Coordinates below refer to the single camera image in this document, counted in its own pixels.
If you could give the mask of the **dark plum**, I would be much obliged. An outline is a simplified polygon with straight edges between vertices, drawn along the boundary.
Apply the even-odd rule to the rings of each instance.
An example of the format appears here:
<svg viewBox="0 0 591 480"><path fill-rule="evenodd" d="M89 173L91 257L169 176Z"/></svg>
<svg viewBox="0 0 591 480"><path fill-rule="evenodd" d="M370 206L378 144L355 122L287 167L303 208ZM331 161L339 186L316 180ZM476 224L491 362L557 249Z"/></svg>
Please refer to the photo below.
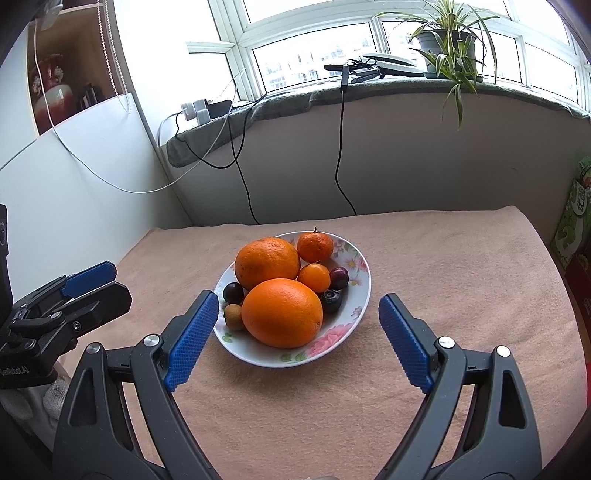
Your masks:
<svg viewBox="0 0 591 480"><path fill-rule="evenodd" d="M245 290L238 282L231 282L223 288L222 297L228 304L240 305L245 299Z"/></svg>
<svg viewBox="0 0 591 480"><path fill-rule="evenodd" d="M342 293L338 290L325 290L325 292L318 295L318 298L321 300L322 310L325 315L337 313L342 306Z"/></svg>
<svg viewBox="0 0 591 480"><path fill-rule="evenodd" d="M349 272L344 267L335 267L329 271L329 279L331 279L331 290L342 290L349 285Z"/></svg>

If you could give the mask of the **brown kiwi fruit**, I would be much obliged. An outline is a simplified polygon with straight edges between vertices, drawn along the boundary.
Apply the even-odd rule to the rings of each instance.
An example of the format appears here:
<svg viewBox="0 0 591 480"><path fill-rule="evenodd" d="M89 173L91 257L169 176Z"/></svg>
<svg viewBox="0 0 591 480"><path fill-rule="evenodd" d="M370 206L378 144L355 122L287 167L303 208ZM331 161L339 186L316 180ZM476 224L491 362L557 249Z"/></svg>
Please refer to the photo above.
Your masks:
<svg viewBox="0 0 591 480"><path fill-rule="evenodd" d="M228 304L223 309L225 326L231 331L242 331L245 324L242 321L242 306L239 304Z"/></svg>

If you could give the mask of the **rough orange in bowl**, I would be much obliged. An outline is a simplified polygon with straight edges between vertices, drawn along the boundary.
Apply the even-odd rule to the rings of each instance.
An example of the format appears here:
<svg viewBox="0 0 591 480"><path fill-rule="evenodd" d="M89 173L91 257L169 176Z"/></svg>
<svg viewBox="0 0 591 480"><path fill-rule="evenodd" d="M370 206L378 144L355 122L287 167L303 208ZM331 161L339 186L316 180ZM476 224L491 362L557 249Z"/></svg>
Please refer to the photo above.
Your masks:
<svg viewBox="0 0 591 480"><path fill-rule="evenodd" d="M235 257L235 277L242 287L252 290L274 278L294 280L300 272L297 249L281 238L266 237L246 244Z"/></svg>

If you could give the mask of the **red white vase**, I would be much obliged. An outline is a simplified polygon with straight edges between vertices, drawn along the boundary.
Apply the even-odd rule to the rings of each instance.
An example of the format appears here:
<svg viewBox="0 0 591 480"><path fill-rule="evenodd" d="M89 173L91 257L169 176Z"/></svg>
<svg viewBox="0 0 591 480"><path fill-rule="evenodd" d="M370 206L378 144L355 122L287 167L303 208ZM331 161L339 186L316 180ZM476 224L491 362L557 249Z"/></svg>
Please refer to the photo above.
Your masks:
<svg viewBox="0 0 591 480"><path fill-rule="evenodd" d="M65 83L63 56L54 53L38 62L30 71L30 90L33 114L42 134L71 117L75 111L75 99L71 87Z"/></svg>

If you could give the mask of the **smooth orange in bowl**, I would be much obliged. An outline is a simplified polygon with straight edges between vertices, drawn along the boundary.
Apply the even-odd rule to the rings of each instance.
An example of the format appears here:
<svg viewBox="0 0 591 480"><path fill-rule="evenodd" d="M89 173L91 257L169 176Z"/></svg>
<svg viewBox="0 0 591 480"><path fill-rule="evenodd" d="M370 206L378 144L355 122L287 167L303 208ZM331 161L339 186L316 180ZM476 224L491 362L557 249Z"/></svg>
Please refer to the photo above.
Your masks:
<svg viewBox="0 0 591 480"><path fill-rule="evenodd" d="M315 339L324 323L324 311L308 286L276 278L249 291L242 303L242 322L264 345L294 349Z"/></svg>

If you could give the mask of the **white power adapter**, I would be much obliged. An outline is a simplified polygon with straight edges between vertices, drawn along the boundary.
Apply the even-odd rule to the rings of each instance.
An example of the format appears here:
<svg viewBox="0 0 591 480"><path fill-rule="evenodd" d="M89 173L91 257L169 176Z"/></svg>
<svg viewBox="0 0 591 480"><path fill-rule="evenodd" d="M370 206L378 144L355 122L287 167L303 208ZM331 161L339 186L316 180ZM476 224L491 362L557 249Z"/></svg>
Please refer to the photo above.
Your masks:
<svg viewBox="0 0 591 480"><path fill-rule="evenodd" d="M186 121L195 120L198 125L211 122L208 104L205 99L198 99L192 102L183 103L181 111Z"/></svg>

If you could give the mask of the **white floral bowl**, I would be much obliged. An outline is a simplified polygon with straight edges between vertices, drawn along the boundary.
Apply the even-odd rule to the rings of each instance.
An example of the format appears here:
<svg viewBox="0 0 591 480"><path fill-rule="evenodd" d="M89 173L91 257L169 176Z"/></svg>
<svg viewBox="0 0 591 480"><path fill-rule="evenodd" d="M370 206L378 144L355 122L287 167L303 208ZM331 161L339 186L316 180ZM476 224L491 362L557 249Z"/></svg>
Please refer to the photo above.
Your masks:
<svg viewBox="0 0 591 480"><path fill-rule="evenodd" d="M349 286L342 294L342 304L335 313L325 315L317 337L307 345L295 349L277 349L263 345L245 331L232 332L225 326L223 288L236 277L228 266L217 281L214 293L218 296L218 319L213 334L221 346L243 362L272 369L290 368L318 360L338 348L358 327L366 313L372 293L372 273L365 256L358 247L345 238L332 233L334 242L331 258L325 261L329 268L342 267L348 271Z"/></svg>

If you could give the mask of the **small stemmed tangerine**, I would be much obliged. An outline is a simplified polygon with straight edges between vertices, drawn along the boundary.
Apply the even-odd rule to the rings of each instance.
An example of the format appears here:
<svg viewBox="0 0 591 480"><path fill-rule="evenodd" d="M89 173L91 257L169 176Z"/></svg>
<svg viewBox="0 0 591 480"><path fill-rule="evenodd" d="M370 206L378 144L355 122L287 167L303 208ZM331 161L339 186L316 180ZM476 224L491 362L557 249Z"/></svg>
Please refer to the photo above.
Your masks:
<svg viewBox="0 0 591 480"><path fill-rule="evenodd" d="M332 237L317 229L301 233L297 239L297 253L305 262L317 263L328 260L333 251Z"/></svg>

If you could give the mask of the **green snack box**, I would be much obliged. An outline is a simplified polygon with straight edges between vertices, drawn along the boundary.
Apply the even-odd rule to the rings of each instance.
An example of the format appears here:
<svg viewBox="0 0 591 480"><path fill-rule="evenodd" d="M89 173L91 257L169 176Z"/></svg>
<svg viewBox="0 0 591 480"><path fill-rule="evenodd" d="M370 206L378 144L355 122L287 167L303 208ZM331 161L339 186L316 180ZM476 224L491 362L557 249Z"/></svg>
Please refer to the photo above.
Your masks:
<svg viewBox="0 0 591 480"><path fill-rule="evenodd" d="M551 250L563 268L590 236L590 157L578 162L567 202L551 242Z"/></svg>

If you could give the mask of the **black adapter on sill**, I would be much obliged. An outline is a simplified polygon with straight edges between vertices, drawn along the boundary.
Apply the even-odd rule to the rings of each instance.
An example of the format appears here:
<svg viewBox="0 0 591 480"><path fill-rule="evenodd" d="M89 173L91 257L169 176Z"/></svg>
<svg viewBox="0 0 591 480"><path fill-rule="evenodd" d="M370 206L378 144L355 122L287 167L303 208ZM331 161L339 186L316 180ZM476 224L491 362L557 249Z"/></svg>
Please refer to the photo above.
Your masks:
<svg viewBox="0 0 591 480"><path fill-rule="evenodd" d="M412 61L386 53L369 53L342 64L325 64L329 73L342 75L342 85L363 83L386 76L423 77L424 72Z"/></svg>

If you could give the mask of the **potted spider plant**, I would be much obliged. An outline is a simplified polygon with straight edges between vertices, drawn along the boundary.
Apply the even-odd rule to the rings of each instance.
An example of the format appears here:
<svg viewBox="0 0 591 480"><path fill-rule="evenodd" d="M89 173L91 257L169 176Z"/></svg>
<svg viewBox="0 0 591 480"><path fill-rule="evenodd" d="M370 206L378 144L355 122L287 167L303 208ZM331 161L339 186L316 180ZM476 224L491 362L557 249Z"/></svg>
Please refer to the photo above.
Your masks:
<svg viewBox="0 0 591 480"><path fill-rule="evenodd" d="M476 56L477 44L484 55L492 55L493 77L498 77L497 49L488 23L501 16L489 9L448 0L426 1L420 13L383 10L375 15L377 19L388 16L417 25L408 40L419 41L415 51L425 59L430 77L450 82L446 100L454 102L457 121L462 124L463 94L478 95L477 84L482 81L479 67L484 60Z"/></svg>

